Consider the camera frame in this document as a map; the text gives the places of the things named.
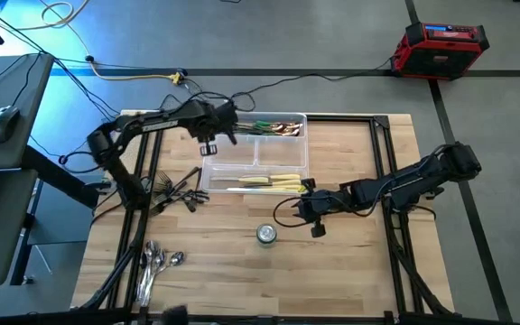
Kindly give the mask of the black computer mouse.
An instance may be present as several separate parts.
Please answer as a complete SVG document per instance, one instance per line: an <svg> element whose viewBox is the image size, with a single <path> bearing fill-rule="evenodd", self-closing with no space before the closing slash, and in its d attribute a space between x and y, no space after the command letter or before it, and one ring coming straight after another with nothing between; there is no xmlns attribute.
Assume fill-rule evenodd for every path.
<svg viewBox="0 0 520 325"><path fill-rule="evenodd" d="M6 106L0 108L0 144L12 137L20 116L18 107Z"/></svg>

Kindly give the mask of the silver spoon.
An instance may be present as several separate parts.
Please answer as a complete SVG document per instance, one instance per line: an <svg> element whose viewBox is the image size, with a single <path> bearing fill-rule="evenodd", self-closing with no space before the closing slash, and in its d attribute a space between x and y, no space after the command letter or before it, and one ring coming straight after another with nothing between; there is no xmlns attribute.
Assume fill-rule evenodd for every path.
<svg viewBox="0 0 520 325"><path fill-rule="evenodd" d="M166 255L166 266L165 266L165 269L167 267L169 267L169 266L181 265L184 262L184 260L185 260L185 254L183 252L181 252L181 251L173 253L170 258L168 258L167 255Z"/></svg>
<svg viewBox="0 0 520 325"><path fill-rule="evenodd" d="M148 258L148 261L151 263L150 271L148 273L148 278L147 278L147 281L146 281L146 286L147 286L148 279L149 279L149 277L151 275L152 266L153 266L153 257L155 255L155 253L157 252L157 249L158 249L158 245L157 245L156 242L154 242L152 240L148 240L145 243L143 254L146 254L146 256Z"/></svg>
<svg viewBox="0 0 520 325"><path fill-rule="evenodd" d="M151 263L148 261L146 254L142 254L140 261L141 274L138 278L138 285L136 291L136 302L140 303L144 297L144 291L146 286L146 281L148 278L148 273L150 271Z"/></svg>
<svg viewBox="0 0 520 325"><path fill-rule="evenodd" d="M162 249L159 249L157 251L157 254L155 255L153 262L151 263L146 280L144 281L143 295L140 300L141 307L148 306L150 297L152 294L153 283L155 281L155 277L157 276L158 273L160 273L161 271L163 271L165 269L165 266L166 266L165 252Z"/></svg>

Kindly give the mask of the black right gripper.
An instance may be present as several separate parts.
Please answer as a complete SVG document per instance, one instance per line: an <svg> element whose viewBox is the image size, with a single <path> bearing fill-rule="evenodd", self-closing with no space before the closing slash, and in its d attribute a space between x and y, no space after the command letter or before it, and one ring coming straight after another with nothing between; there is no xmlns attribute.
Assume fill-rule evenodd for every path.
<svg viewBox="0 0 520 325"><path fill-rule="evenodd" d="M314 223L324 215L343 212L345 210L345 195L340 191L316 190L302 194L294 204L298 211L295 217L302 218L307 223ZM311 228L312 237L323 237L326 228L315 223Z"/></svg>

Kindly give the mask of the black aluminium table frame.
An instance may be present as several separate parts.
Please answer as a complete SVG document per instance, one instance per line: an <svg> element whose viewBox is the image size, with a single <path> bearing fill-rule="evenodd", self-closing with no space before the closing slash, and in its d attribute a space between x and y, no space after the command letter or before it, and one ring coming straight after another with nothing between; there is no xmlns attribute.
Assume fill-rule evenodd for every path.
<svg viewBox="0 0 520 325"><path fill-rule="evenodd" d="M309 175L325 189L374 178L418 161L408 115L311 116ZM255 236L261 224L277 230L273 246ZM379 316L416 304L408 280L396 299L380 209L363 218L324 219L326 235L300 227L276 195L214 193L193 213L181 203L149 218L146 237L186 260L159 274L152 311L185 305L196 315L308 317Z"/></svg>

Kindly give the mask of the clear plastic organizer tray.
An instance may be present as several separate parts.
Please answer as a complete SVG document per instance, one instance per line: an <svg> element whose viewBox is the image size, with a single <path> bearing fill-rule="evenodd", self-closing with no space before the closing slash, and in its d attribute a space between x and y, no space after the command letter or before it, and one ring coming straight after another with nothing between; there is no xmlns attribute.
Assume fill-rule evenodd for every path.
<svg viewBox="0 0 520 325"><path fill-rule="evenodd" d="M280 194L228 191L228 188L243 187L235 181L210 181L214 176L252 177L272 174L300 174L302 179L309 176L308 117L303 113L239 112L238 123L250 124L256 120L265 122L302 123L297 136L246 135L235 132L237 144L232 144L226 135L216 137L218 153L206 157L202 165L200 186L207 192L238 194Z"/></svg>

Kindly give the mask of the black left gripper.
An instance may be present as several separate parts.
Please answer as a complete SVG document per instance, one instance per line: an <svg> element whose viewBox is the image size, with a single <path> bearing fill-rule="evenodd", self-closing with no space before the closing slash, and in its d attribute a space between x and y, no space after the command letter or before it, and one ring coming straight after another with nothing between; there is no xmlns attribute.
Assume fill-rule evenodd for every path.
<svg viewBox="0 0 520 325"><path fill-rule="evenodd" d="M200 143L212 142L217 135L226 135L231 143L236 143L235 128L238 122L237 107L232 101L227 101L218 107L210 103L204 103L205 115L198 117L191 131L191 136L196 137ZM208 147L200 147L200 155L207 156L218 153L215 144Z"/></svg>

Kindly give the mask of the green Sprite can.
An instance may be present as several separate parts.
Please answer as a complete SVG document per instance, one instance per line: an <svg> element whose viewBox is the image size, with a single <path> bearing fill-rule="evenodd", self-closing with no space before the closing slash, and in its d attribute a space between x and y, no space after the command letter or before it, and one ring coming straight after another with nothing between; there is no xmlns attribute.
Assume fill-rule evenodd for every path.
<svg viewBox="0 0 520 325"><path fill-rule="evenodd" d="M261 224L255 232L256 240L261 247L273 246L277 240L277 230L272 224Z"/></svg>

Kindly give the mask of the red black jobsite radio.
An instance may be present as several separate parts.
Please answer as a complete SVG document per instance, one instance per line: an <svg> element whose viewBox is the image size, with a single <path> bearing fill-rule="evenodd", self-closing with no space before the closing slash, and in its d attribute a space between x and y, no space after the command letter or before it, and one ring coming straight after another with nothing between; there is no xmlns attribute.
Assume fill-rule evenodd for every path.
<svg viewBox="0 0 520 325"><path fill-rule="evenodd" d="M396 77L453 80L490 47L483 25L412 23L390 58Z"/></svg>

